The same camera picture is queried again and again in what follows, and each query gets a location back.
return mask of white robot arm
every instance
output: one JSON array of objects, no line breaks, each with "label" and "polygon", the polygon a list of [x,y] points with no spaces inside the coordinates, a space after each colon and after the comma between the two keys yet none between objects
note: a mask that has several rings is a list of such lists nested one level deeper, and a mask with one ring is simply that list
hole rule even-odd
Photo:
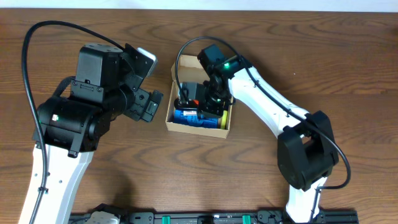
[{"label": "white robot arm", "polygon": [[[308,113],[303,108],[291,103],[271,87],[257,72],[256,68],[249,68],[252,76],[259,80],[258,85],[261,85],[267,90],[275,99],[282,103],[286,108],[290,108],[292,112],[305,119],[305,114]],[[231,94],[238,100],[246,104],[250,109],[260,117],[263,122],[271,129],[276,137],[284,132],[286,126],[294,127],[299,124],[299,120],[289,116],[284,110],[271,101],[263,92],[254,85],[246,69],[242,69],[234,74],[234,77],[228,81],[229,90]],[[315,189],[322,186],[326,182],[327,177],[322,177],[311,185],[307,191],[289,187],[289,201],[286,205],[286,212],[291,219],[296,223],[309,222],[312,207],[315,200]],[[316,209],[313,217],[319,213],[318,203],[316,202]]]}]

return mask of green connector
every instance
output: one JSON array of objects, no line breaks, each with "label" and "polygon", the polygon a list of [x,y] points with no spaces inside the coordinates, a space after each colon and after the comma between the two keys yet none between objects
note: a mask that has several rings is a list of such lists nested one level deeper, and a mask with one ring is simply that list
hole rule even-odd
[{"label": "green connector", "polygon": [[251,224],[250,215],[243,215],[242,219],[243,219],[243,224]]},{"label": "green connector", "polygon": [[162,224],[170,224],[170,217],[162,217]]}]

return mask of cable clip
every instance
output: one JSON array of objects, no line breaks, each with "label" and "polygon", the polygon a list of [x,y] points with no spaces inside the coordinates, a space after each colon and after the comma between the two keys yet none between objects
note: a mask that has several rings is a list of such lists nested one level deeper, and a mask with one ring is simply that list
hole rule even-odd
[{"label": "cable clip", "polygon": [[39,188],[37,189],[37,191],[39,191],[39,192],[43,191],[44,193],[47,194],[47,193],[49,192],[49,189],[46,188],[46,187],[39,187]]},{"label": "cable clip", "polygon": [[259,80],[253,80],[253,82],[254,82],[254,87],[257,87],[260,81]]}]

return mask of black mounting rail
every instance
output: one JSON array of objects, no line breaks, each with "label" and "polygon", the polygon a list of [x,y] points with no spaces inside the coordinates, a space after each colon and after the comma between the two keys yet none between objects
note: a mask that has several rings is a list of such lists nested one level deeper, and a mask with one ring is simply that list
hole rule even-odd
[{"label": "black mounting rail", "polygon": [[[258,212],[210,212],[210,213],[129,213],[125,209],[101,204],[95,211],[112,213],[120,218],[120,224],[294,224],[283,210],[259,210]],[[72,215],[69,223],[84,224],[90,214]],[[354,210],[329,211],[320,213],[311,223],[358,224],[358,214]]]}]

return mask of metal bracket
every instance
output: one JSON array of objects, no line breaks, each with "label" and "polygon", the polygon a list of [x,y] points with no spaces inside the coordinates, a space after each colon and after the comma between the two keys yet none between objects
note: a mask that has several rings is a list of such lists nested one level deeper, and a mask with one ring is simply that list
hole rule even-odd
[{"label": "metal bracket", "polygon": [[152,212],[136,212],[130,214],[131,224],[154,224],[154,214]]},{"label": "metal bracket", "polygon": [[140,119],[151,122],[162,101],[163,94],[157,90],[149,93],[145,90],[138,89],[135,93],[135,101],[132,106],[123,112],[127,117],[139,121]]},{"label": "metal bracket", "polygon": [[257,212],[257,219],[259,223],[268,223],[268,224],[280,224],[284,221],[284,216],[281,211],[258,211]]},{"label": "metal bracket", "polygon": [[320,211],[315,218],[315,223],[359,223],[356,211]]}]

